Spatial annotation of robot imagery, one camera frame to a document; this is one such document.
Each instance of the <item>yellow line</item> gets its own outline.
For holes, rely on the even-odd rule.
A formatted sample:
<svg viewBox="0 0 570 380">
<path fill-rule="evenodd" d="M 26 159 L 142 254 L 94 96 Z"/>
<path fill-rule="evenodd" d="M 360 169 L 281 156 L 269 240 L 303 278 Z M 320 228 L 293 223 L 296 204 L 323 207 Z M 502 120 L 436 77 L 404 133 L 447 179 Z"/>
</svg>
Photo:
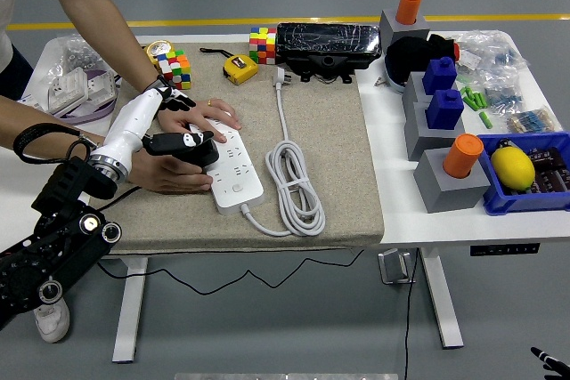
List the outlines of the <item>yellow line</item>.
<svg viewBox="0 0 570 380">
<path fill-rule="evenodd" d="M 570 20 L 570 13 L 520 13 L 498 15 L 426 15 L 427 21 L 551 21 Z M 286 18 L 230 18 L 204 20 L 138 20 L 128 21 L 130 27 L 207 27 L 207 26 L 240 26 L 240 25 L 273 25 L 280 22 L 379 22 L 380 17 L 341 16 L 341 17 L 286 17 Z M 8 30 L 61 30 L 74 28 L 70 22 L 37 22 L 11 24 Z"/>
</svg>

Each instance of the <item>orange cylinder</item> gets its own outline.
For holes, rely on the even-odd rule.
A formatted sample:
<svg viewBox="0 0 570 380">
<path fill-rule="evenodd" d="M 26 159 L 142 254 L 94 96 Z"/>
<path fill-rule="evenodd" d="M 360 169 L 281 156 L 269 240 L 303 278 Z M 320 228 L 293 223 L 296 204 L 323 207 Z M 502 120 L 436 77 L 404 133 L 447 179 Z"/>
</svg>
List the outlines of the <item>orange cylinder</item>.
<svg viewBox="0 0 570 380">
<path fill-rule="evenodd" d="M 465 178 L 483 152 L 484 145 L 472 133 L 463 133 L 453 142 L 444 160 L 444 171 L 453 178 Z"/>
<path fill-rule="evenodd" d="M 400 0 L 395 20 L 400 24 L 411 25 L 416 22 L 421 0 Z"/>
</svg>

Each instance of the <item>sneaker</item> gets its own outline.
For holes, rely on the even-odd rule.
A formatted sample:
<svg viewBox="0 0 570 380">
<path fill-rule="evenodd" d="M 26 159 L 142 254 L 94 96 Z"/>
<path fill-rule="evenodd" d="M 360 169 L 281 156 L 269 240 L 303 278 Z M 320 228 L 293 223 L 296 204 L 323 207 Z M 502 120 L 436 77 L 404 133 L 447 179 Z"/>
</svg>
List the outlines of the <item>sneaker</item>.
<svg viewBox="0 0 570 380">
<path fill-rule="evenodd" d="M 42 304 L 34 309 L 39 334 L 48 343 L 60 341 L 69 329 L 69 308 L 61 298 L 54 304 Z"/>
</svg>

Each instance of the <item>person's hand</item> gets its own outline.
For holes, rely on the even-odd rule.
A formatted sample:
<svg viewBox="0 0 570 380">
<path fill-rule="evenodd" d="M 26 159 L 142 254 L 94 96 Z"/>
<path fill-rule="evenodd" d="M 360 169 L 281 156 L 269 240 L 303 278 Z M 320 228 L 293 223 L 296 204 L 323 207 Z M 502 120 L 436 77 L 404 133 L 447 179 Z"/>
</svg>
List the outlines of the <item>person's hand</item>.
<svg viewBox="0 0 570 380">
<path fill-rule="evenodd" d="M 210 189 L 212 177 L 202 168 L 172 156 L 151 156 L 145 149 L 133 154 L 128 180 L 157 193 L 194 193 Z"/>
<path fill-rule="evenodd" d="M 159 112 L 160 126 L 165 133 L 188 133 L 188 124 L 194 124 L 202 131 L 212 131 L 214 140 L 226 142 L 224 135 L 215 129 L 206 120 L 206 117 L 217 119 L 233 129 L 241 129 L 240 121 L 233 107 L 219 98 L 196 101 L 196 107 L 190 111 L 161 110 Z"/>
</svg>

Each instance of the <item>floor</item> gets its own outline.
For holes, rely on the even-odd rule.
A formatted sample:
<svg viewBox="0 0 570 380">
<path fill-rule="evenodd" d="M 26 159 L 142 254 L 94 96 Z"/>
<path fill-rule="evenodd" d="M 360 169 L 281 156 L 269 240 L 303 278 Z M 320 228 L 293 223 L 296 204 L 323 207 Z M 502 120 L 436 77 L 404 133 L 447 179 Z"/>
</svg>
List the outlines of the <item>floor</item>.
<svg viewBox="0 0 570 380">
<path fill-rule="evenodd" d="M 295 17 L 377 17 L 398 2 L 114 1 L 127 20 L 143 21 L 135 23 L 141 26 L 134 27 L 138 35 L 247 33 L 248 19 L 254 18 L 271 24 Z M 433 30 L 509 33 L 562 126 L 570 129 L 570 0 L 423 0 L 421 11 L 432 18 Z M 152 20 L 182 22 L 148 22 Z M 65 21 L 56 0 L 17 0 L 12 22 Z M 45 43 L 64 34 L 66 30 L 33 29 L 14 30 L 10 36 L 35 63 Z M 208 291 L 246 270 L 274 284 L 305 257 L 348 264 L 357 254 L 177 255 L 151 259 L 150 270 L 168 269 Z M 408 378 L 539 379 L 544 372 L 531 346 L 570 362 L 569 244 L 542 244 L 537 255 L 495 257 L 470 257 L 468 247 L 446 247 L 441 256 L 465 346 L 442 349 L 419 263 L 411 293 Z M 102 263 L 117 274 L 126 271 L 120 261 Z M 396 373 L 403 378 L 408 290 L 381 284 L 372 250 L 346 268 L 305 263 L 276 289 L 247 276 L 211 296 L 200 296 L 161 272 L 147 279 L 135 362 L 116 365 L 110 360 L 123 281 L 93 268 L 66 298 L 72 312 L 66 339 L 43 343 L 32 315 L 20 315 L 0 332 L 0 372 L 5 380 L 173 379 L 190 372 Z"/>
</svg>

